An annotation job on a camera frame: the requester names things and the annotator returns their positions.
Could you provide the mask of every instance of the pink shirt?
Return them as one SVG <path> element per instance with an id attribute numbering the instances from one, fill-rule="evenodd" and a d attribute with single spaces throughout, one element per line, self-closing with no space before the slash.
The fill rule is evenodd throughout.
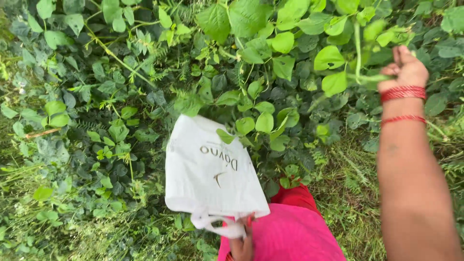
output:
<path id="1" fill-rule="evenodd" d="M 271 214 L 253 222 L 253 261 L 345 261 L 343 252 L 314 211 L 269 204 Z M 221 237 L 218 261 L 230 252 L 229 240 Z"/>

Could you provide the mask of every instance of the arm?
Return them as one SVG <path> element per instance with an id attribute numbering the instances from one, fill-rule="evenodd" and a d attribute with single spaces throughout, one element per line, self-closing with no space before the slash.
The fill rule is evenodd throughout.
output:
<path id="1" fill-rule="evenodd" d="M 393 54 L 395 63 L 382 73 L 398 78 L 379 83 L 379 91 L 402 85 L 425 87 L 424 65 L 405 46 L 396 47 Z M 424 117 L 422 99 L 400 98 L 383 104 L 383 119 L 401 115 Z M 389 260 L 463 260 L 448 186 L 422 122 L 403 120 L 381 129 L 378 178 Z"/>

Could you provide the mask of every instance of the red thread bracelet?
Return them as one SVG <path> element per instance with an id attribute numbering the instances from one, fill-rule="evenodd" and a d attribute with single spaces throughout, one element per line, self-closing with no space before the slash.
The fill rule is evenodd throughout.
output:
<path id="1" fill-rule="evenodd" d="M 380 123 L 380 127 L 383 127 L 385 124 L 390 123 L 390 122 L 396 122 L 396 121 L 402 121 L 402 120 L 421 121 L 421 122 L 427 124 L 427 121 L 424 118 L 420 117 L 420 116 L 403 115 L 403 116 L 397 116 L 397 117 L 389 118 L 389 119 L 386 119 L 386 120 L 382 120 L 382 122 Z"/>
<path id="2" fill-rule="evenodd" d="M 413 85 L 407 86 L 399 86 L 392 88 L 388 91 L 385 91 L 380 94 L 380 101 L 382 103 L 391 100 L 391 99 L 398 99 L 398 98 L 407 98 L 407 97 L 415 97 L 415 98 L 426 98 L 425 88 Z"/>

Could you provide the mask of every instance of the wrist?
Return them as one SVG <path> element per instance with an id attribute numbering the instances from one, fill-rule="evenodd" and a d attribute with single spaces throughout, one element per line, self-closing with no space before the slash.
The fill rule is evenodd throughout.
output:
<path id="1" fill-rule="evenodd" d="M 416 97 L 407 97 L 388 100 L 383 103 L 383 120 L 403 115 L 424 117 L 423 100 Z"/>

